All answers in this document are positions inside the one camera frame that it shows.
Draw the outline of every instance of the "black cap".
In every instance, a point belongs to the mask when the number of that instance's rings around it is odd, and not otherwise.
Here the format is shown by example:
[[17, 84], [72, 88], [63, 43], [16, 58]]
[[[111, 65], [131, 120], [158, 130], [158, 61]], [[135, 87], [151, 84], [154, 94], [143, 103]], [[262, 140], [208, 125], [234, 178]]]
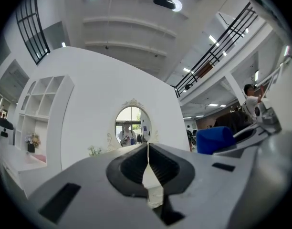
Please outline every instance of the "black cap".
[[246, 95], [249, 88], [255, 89], [255, 86], [253, 86], [252, 84], [245, 85], [245, 87], [243, 88], [243, 91], [245, 92]]

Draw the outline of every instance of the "metal railing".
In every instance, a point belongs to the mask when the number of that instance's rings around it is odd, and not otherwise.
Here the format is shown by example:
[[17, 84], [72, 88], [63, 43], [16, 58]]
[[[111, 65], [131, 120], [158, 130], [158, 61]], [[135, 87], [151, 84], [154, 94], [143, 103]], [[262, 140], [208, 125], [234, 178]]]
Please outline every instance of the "metal railing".
[[173, 86], [177, 97], [180, 97], [183, 91], [188, 90], [202, 78], [207, 73], [207, 70], [210, 71], [215, 67], [215, 64], [220, 62], [221, 58], [235, 46], [234, 44], [237, 40], [244, 37], [245, 30], [252, 25], [257, 17], [258, 15], [252, 9], [249, 2], [235, 20], [230, 25], [227, 24], [229, 27], [213, 43], [211, 48], [195, 64], [191, 71], [176, 86]]
[[41, 27], [37, 0], [23, 0], [16, 9], [16, 19], [25, 46], [38, 65], [50, 49]]

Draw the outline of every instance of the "mirror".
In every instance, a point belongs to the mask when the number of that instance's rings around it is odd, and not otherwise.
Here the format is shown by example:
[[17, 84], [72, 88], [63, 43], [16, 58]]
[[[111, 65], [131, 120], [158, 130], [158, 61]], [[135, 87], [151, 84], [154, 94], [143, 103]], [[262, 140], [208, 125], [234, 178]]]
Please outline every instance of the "mirror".
[[117, 116], [115, 135], [122, 147], [146, 143], [151, 134], [148, 115], [137, 107], [127, 107]]

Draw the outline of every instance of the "black slot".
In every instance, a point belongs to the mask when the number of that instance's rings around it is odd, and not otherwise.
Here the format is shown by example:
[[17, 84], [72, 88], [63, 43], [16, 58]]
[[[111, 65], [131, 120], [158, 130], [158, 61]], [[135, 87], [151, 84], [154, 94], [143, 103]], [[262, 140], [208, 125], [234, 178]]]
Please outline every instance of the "black slot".
[[57, 223], [80, 188], [81, 186], [77, 184], [67, 183], [39, 210], [39, 213], [51, 222]]
[[214, 163], [212, 166], [218, 169], [227, 170], [229, 172], [233, 172], [233, 170], [235, 169], [235, 166], [230, 166], [222, 163]]

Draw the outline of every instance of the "black vase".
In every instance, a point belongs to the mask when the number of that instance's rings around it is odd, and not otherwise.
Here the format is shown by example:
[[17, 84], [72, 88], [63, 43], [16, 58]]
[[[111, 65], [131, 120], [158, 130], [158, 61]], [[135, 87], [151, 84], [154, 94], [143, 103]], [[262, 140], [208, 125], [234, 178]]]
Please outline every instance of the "black vase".
[[35, 145], [34, 144], [27, 144], [27, 151], [30, 153], [34, 153], [35, 152]]

